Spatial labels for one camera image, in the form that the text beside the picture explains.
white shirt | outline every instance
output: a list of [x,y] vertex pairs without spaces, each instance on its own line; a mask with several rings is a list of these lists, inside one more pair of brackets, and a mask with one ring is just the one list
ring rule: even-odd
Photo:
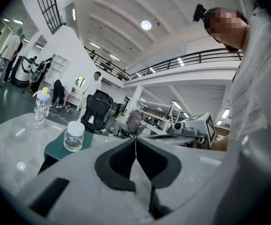
[[88,95],[93,95],[96,92],[96,90],[101,90],[101,81],[92,80],[89,83],[88,89],[86,90],[83,96],[87,97]]
[[21,41],[18,35],[12,35],[6,44],[7,48],[2,54],[2,57],[8,60],[11,60],[14,52],[19,47],[20,42]]

black pants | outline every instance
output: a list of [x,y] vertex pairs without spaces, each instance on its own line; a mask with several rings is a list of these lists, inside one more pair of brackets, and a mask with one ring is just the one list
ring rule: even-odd
[[56,80],[53,88],[52,103],[55,103],[56,99],[59,98],[59,105],[63,105],[65,97],[65,90],[60,80]]

cable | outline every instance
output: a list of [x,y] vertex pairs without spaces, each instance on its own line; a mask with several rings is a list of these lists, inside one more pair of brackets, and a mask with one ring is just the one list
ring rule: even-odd
[[65,118],[61,118],[58,114],[53,114],[51,112],[49,112],[52,116],[58,116],[60,118],[60,120],[69,123],[68,121],[65,120]]

white shelving unit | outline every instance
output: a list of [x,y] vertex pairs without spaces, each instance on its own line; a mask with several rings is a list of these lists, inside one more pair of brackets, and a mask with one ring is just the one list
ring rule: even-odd
[[49,72],[44,78],[44,82],[50,85],[48,88],[50,88],[53,83],[62,76],[67,66],[69,65],[69,60],[58,54],[54,54],[52,57],[53,61],[49,68]]

staircase railing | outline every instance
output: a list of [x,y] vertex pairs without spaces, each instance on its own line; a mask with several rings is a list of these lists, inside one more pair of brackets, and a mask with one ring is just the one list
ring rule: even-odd
[[47,22],[52,34],[54,34],[62,25],[56,0],[37,0],[42,14]]
[[242,52],[229,52],[226,48],[218,48],[194,52],[180,57],[172,58],[153,66],[144,68],[129,76],[128,80],[146,76],[152,73],[165,71],[204,62],[242,60]]
[[92,57],[94,64],[98,68],[113,75],[114,77],[116,77],[117,79],[119,79],[121,81],[124,81],[124,82],[128,81],[129,76],[130,76],[128,73],[126,73],[124,70],[122,70],[119,67],[117,67],[116,65],[114,65],[112,63],[112,61],[107,60],[106,58],[92,52],[91,50],[87,49],[86,47],[84,47],[84,48],[87,51],[87,53],[89,53],[89,56]]

